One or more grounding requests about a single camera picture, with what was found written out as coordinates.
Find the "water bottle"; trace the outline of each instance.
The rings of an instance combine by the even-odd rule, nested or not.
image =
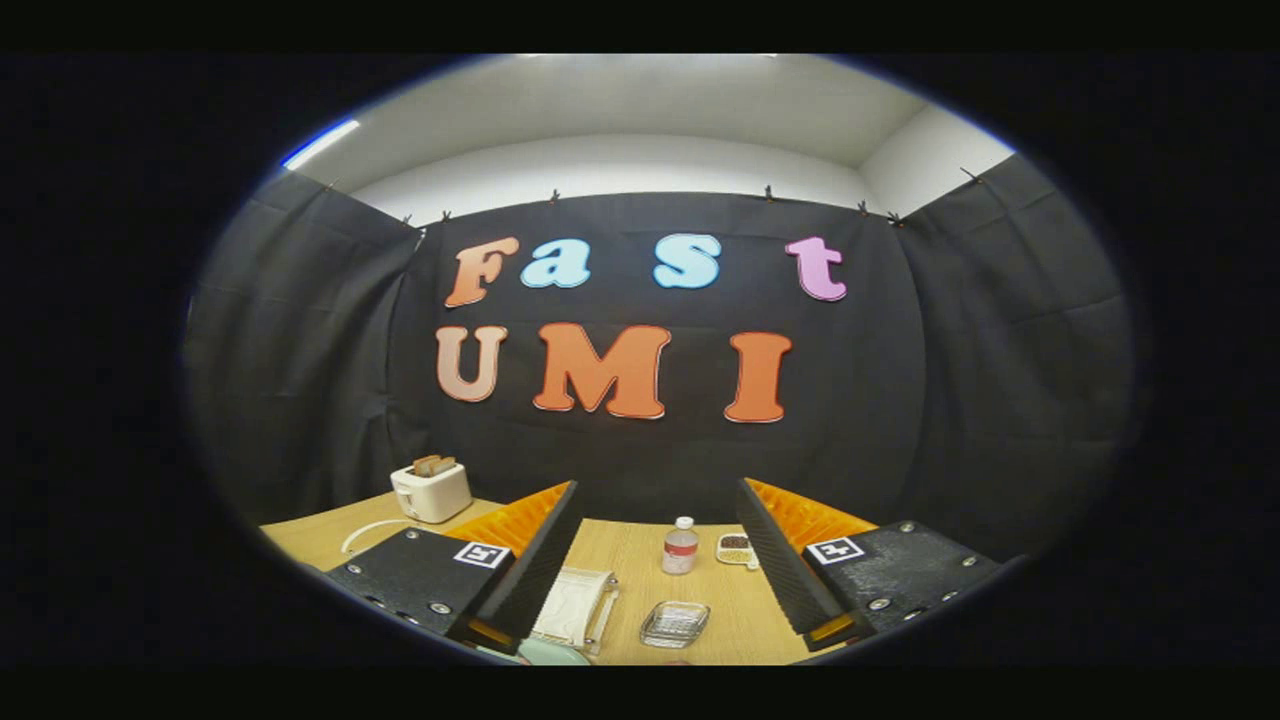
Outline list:
[[[676,529],[667,533],[667,539],[662,548],[662,570],[669,575],[684,575],[694,569],[694,557],[698,553],[698,533],[691,528],[694,519],[682,516],[676,519]]]

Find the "wooden table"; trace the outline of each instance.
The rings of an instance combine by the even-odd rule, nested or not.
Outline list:
[[[352,542],[351,551],[367,550],[410,524],[443,533],[498,507],[502,506],[476,500],[439,525],[375,527]],[[294,560],[328,571],[348,559],[340,547],[351,533],[370,523],[401,519],[407,520],[396,493],[388,492],[328,512],[264,525],[262,532]],[[600,641],[600,655],[593,659],[596,665],[662,665],[676,660],[692,665],[787,665],[836,650],[812,653],[805,648],[787,624],[763,570],[716,560],[719,536],[741,533],[741,525],[695,525],[700,547],[694,570],[686,575],[662,571],[662,541],[669,529],[669,525],[582,520],[564,566],[612,571],[620,588]],[[658,648],[640,642],[645,616],[666,600],[700,602],[712,609],[701,637],[687,648]]]

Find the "ceiling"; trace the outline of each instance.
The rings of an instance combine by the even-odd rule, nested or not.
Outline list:
[[[927,102],[813,55],[499,55],[353,115],[298,172],[355,192],[463,152],[582,135],[748,142],[858,168]]]

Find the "glass ashtray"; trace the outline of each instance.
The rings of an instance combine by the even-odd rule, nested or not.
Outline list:
[[[640,626],[640,642],[653,647],[689,647],[710,618],[712,609],[696,602],[659,602]]]

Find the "letter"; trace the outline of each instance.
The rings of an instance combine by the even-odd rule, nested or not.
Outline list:
[[[791,338],[773,333],[739,333],[730,338],[737,348],[737,393],[724,418],[735,423],[776,423],[782,419],[778,405],[778,370],[782,354],[791,350]]]
[[[440,343],[435,356],[435,377],[440,382],[440,389],[453,400],[480,402],[493,395],[493,388],[498,384],[498,345],[507,340],[507,328],[485,325],[476,329],[480,368],[471,383],[465,382],[458,373],[462,341],[466,338],[466,328],[444,327],[435,331],[435,340]]]
[[[586,258],[591,246],[576,238],[553,240],[534,249],[534,261],[520,273],[520,282],[529,287],[577,287],[591,277]]]
[[[792,242],[786,247],[787,255],[796,256],[796,265],[800,270],[800,287],[810,297],[835,302],[845,296],[845,283],[831,282],[831,266],[828,263],[840,264],[842,258],[837,250],[827,250],[827,243],[820,237],[810,237]]]
[[[500,255],[515,255],[520,250],[520,241],[513,237],[504,237],[475,247],[467,247],[458,252],[458,277],[453,283],[453,292],[444,299],[445,307],[458,307],[484,300],[486,291],[480,287],[480,281],[493,282],[502,272]]]
[[[653,269],[662,287],[707,287],[719,275],[719,241],[709,234],[676,233],[658,241],[654,255],[666,263]]]
[[[658,361],[671,342],[666,328],[632,325],[618,336],[600,360],[582,325],[550,323],[538,332],[547,341],[547,374],[543,392],[534,397],[540,410],[564,413],[573,407],[566,392],[568,382],[588,413],[595,413],[614,383],[613,400],[605,405],[611,415],[657,420],[666,414],[658,402]]]

